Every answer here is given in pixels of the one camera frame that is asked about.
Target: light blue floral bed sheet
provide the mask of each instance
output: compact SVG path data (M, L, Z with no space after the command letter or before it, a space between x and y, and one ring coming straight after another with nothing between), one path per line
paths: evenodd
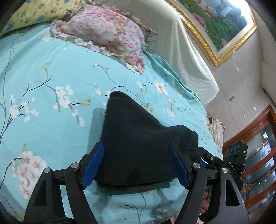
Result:
M198 145L221 157L196 93L159 56L145 53L135 74L114 58L54 39L49 24L0 39L0 200L22 220L45 167L64 169L99 141L109 95L133 98L164 126L185 125ZM100 224L162 223L181 209L187 191L178 179L127 190L85 190ZM66 215L72 217L65 187Z

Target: folded black garment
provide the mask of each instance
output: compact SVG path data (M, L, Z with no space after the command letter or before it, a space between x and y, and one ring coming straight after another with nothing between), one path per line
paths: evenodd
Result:
M100 139L105 155L95 180L106 185L143 185L176 177L168 158L174 142L199 162L197 133L185 126L165 127L126 94L114 91L107 104Z

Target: human hand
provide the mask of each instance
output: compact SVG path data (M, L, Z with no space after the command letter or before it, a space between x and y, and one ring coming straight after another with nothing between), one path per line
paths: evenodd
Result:
M206 186L203 203L202 203L201 210L200 210L201 214L204 214L208 210L208 207L209 207L209 202L207 201L207 197L209 194L208 190L209 190L209 186Z

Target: painting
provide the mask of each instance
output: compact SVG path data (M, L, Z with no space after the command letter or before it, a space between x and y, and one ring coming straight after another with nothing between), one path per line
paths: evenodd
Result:
M177 10L187 31L207 53L214 66L220 65L257 28L244 0L167 0Z

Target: silver bolt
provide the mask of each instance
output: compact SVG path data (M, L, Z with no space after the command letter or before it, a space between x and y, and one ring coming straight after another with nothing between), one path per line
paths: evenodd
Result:
M44 173L49 173L51 171L51 169L49 167L44 169Z
M224 173L228 173L228 169L225 168L225 167L221 168L221 171L224 172Z
M193 167L196 168L196 169L198 169L198 168L200 168L200 164L197 163L197 162L195 162L195 163L193 164Z
M72 168L77 168L78 166L79 166L79 164L77 162L72 163L72 165L71 165Z

